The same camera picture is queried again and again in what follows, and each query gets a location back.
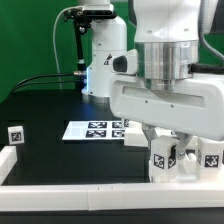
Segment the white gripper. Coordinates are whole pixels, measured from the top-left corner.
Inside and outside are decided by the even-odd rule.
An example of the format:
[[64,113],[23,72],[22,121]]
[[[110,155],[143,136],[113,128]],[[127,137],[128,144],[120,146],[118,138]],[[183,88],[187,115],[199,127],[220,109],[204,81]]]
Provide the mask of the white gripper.
[[149,90],[139,77],[115,75],[110,108],[116,117],[143,123],[148,142],[158,137],[155,126],[176,131],[179,160],[192,135],[224,141],[224,75],[194,74],[178,80],[174,91]]

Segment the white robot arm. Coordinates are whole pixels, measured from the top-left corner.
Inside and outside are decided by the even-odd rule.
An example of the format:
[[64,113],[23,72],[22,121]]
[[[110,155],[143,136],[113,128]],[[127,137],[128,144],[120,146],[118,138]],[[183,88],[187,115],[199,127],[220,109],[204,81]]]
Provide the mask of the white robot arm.
[[192,137],[224,140],[224,67],[198,63],[198,45],[212,30],[221,0],[129,0],[135,48],[126,50],[119,18],[93,22],[93,59],[83,90],[112,113],[176,132],[182,158]]

